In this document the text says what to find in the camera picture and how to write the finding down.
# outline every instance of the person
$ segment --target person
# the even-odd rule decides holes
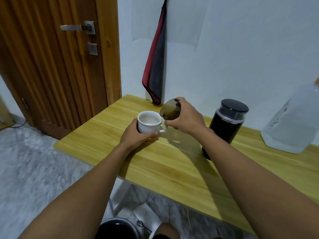
[[[219,138],[185,98],[177,99],[181,114],[165,123],[193,136],[205,148],[260,239],[319,238],[319,206],[315,202]],[[122,162],[155,136],[157,133],[140,134],[134,119],[113,151],[53,200],[19,238],[94,238]],[[165,223],[154,238],[179,239],[180,235]]]

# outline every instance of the mug rim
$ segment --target mug rim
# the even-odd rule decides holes
[[[140,115],[141,115],[142,113],[144,113],[144,112],[151,112],[151,113],[157,114],[157,115],[160,117],[159,122],[156,123],[156,124],[152,124],[152,125],[141,122],[140,119],[139,119],[139,117],[140,117]],[[143,112],[140,112],[140,113],[138,114],[138,122],[141,123],[141,124],[143,124],[143,125],[145,125],[145,126],[157,126],[157,125],[159,125],[159,124],[162,123],[162,117],[160,116],[159,113],[154,112],[154,111],[143,111]]]

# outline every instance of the person's left arm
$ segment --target person's left arm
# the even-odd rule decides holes
[[[113,151],[53,200],[19,239],[94,238],[124,159],[133,149],[156,135],[140,134],[137,119],[134,119]]]

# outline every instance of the knee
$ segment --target knee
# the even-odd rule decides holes
[[[162,223],[156,230],[154,235],[162,234],[170,239],[181,239],[178,230],[169,223]]]

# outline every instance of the white mug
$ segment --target white mug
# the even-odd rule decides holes
[[[167,126],[162,123],[162,117],[153,111],[144,111],[138,115],[138,130],[140,133],[165,132]]]

